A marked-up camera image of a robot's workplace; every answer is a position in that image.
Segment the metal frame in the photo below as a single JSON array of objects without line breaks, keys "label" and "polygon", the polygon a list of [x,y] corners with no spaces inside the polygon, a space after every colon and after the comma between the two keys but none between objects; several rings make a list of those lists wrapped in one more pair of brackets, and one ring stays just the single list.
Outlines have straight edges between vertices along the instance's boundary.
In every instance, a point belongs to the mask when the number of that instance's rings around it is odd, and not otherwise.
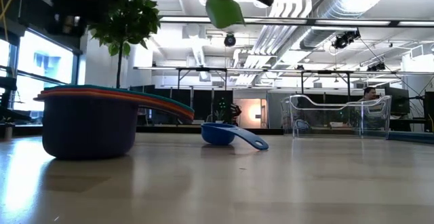
[{"label": "metal frame", "polygon": [[[186,75],[188,75],[190,73],[190,71],[205,71],[205,72],[211,72],[211,71],[222,71],[225,73],[224,75],[224,79],[221,76],[221,74],[217,73],[223,80],[224,80],[224,89],[227,89],[227,78],[228,78],[228,70],[226,68],[207,68],[207,67],[177,67],[175,68],[176,70],[178,70],[178,90],[180,88],[180,82],[182,79],[184,79],[184,77]],[[187,70],[187,72],[181,76],[181,71],[183,70]]]},{"label": "metal frame", "polygon": [[412,72],[412,71],[329,71],[329,70],[296,70],[296,69],[233,69],[233,68],[212,68],[212,67],[134,67],[138,70],[165,70],[165,71],[222,71],[222,72],[246,72],[246,73],[317,73],[320,75],[331,74],[353,74],[353,75],[434,75],[434,72]]},{"label": "metal frame", "polygon": [[[161,23],[212,24],[207,16],[162,16]],[[374,20],[374,19],[324,19],[324,18],[273,18],[246,17],[246,25],[338,26],[371,28],[433,28],[432,20]]]},{"label": "metal frame", "polygon": [[[314,72],[312,71],[301,71],[301,94],[304,94],[304,82],[310,77],[307,77],[306,79],[304,79],[304,74],[305,73],[311,73],[313,74]],[[351,82],[350,82],[350,74],[352,73],[352,71],[327,71],[327,74],[337,74],[337,76],[339,76],[343,81],[345,81],[347,83],[347,92],[348,92],[348,102],[351,102]],[[341,74],[347,74],[347,80],[344,79],[344,77],[342,77]]]}]

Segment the stage light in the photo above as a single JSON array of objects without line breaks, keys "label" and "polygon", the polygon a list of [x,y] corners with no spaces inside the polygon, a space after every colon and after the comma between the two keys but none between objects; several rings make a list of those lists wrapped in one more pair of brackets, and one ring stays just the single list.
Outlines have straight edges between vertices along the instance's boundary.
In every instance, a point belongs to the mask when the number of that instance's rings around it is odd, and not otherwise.
[{"label": "stage light", "polygon": [[366,71],[383,71],[386,69],[386,65],[383,62],[368,67]]},{"label": "stage light", "polygon": [[360,37],[361,35],[358,29],[356,31],[347,31],[344,35],[336,36],[336,40],[332,43],[332,46],[336,49],[344,49]]}]

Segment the security camera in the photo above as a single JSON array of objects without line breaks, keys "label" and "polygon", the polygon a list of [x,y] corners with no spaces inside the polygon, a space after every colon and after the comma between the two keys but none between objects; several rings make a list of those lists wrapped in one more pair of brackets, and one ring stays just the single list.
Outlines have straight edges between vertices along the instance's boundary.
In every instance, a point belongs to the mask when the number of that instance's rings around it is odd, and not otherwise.
[{"label": "security camera", "polygon": [[224,38],[224,45],[226,47],[233,47],[237,43],[237,40],[233,33],[227,33],[226,38]]}]

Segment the window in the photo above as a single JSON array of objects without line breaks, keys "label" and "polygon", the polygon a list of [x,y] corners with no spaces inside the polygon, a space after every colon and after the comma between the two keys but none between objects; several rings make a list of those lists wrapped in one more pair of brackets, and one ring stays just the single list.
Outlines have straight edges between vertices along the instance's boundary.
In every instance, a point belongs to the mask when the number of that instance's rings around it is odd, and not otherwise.
[{"label": "window", "polygon": [[71,51],[32,32],[26,31],[24,37],[21,37],[18,54],[18,70],[20,71],[70,83],[73,62],[74,54]]},{"label": "window", "polygon": [[15,94],[14,109],[31,111],[30,116],[32,118],[42,117],[43,102],[37,102],[33,99],[36,98],[44,88],[52,88],[57,85],[22,75],[17,77],[16,85],[18,90]]},{"label": "window", "polygon": [[0,39],[0,65],[7,66],[8,62],[9,62],[9,43]]}]

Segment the monitor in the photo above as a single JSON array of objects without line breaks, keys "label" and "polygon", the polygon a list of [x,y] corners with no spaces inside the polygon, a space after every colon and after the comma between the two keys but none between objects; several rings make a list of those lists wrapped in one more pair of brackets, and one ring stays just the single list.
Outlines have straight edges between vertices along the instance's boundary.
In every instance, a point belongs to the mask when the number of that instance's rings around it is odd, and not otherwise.
[{"label": "monitor", "polygon": [[385,94],[392,96],[391,115],[407,115],[410,113],[408,90],[384,88]]}]

